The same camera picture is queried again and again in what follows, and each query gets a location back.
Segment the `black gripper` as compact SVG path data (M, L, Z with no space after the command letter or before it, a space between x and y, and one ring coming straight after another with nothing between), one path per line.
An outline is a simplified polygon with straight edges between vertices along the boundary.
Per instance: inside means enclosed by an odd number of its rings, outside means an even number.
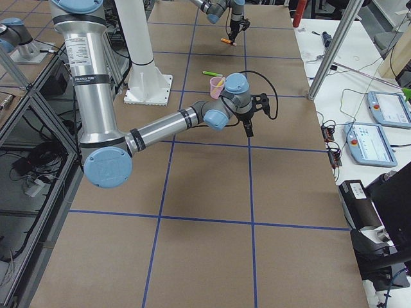
M241 19L238 21L231 19L229 26L230 32L228 34L228 37L230 43L235 43L238 33L241 31L246 31L250 26L250 21L248 19L245 19L244 17L241 17Z
M243 122L247 137L254 136L251 119L254 117L254 114L259 111L264 111L265 115L269 116L269 98L265 93L252 94L250 103L246 107L246 111L235 113L237 119Z

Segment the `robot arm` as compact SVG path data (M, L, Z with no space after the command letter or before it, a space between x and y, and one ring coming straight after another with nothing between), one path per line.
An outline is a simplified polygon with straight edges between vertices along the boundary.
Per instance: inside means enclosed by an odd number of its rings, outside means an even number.
M200 11L206 14L207 20L211 24L216 24L226 10L231 10L229 14L229 17L231 18L230 32L227 33L228 39L226 39L225 41L227 44L230 44L232 46L236 45L235 40L239 32L246 31L250 26L250 21L244 17L245 1L221 0L213 3L212 1L191 0L191 3L193 3L200 9Z
M102 1L51 1L55 30L64 38L83 134L80 149L85 177L99 188L125 183L132 174L134 154L177 133L203 124L222 130L231 118L253 134L252 118L270 113L265 94L251 94L245 73L223 81L214 100L200 100L188 108L127 129L135 119L153 117L149 106L168 103L173 77L157 68L142 1L116 1L118 19L130 59L127 91L117 99L105 61L107 26Z

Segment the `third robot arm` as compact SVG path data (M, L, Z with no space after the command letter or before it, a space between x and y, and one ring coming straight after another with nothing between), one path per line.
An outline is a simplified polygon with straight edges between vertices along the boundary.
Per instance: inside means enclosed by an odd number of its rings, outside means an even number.
M23 21L16 17L1 20L1 49L21 64L39 64L49 52L49 46L35 42Z

